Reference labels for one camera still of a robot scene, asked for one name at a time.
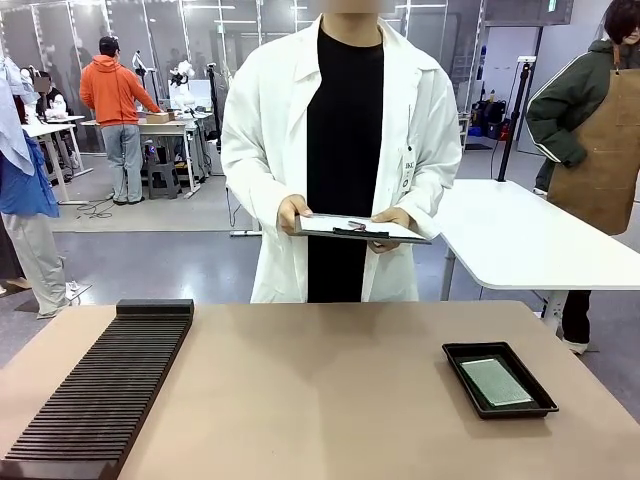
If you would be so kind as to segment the person's right hand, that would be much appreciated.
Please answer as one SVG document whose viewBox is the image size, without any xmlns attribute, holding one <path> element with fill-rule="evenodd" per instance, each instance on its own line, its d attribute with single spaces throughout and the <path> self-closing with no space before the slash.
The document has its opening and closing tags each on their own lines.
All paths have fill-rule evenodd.
<svg viewBox="0 0 640 480">
<path fill-rule="evenodd" d="M 277 219 L 279 228 L 288 235 L 296 231 L 296 218 L 310 217 L 312 210 L 302 195 L 294 194 L 285 197 L 279 205 Z"/>
</svg>

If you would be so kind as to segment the person's left hand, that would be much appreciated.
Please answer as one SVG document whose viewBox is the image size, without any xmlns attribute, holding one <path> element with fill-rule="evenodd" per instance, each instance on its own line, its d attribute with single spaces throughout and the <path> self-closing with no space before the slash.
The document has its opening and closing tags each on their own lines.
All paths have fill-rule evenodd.
<svg viewBox="0 0 640 480">
<path fill-rule="evenodd" d="M 399 207 L 391 207 L 388 208 L 379 214 L 374 215 L 371 218 L 372 222 L 375 223 L 394 223 L 403 226 L 404 228 L 410 229 L 414 225 L 414 220 L 412 217 L 402 208 Z M 376 254 L 384 254 L 395 250 L 400 246 L 397 242 L 369 242 L 368 247 L 371 251 Z"/>
</svg>

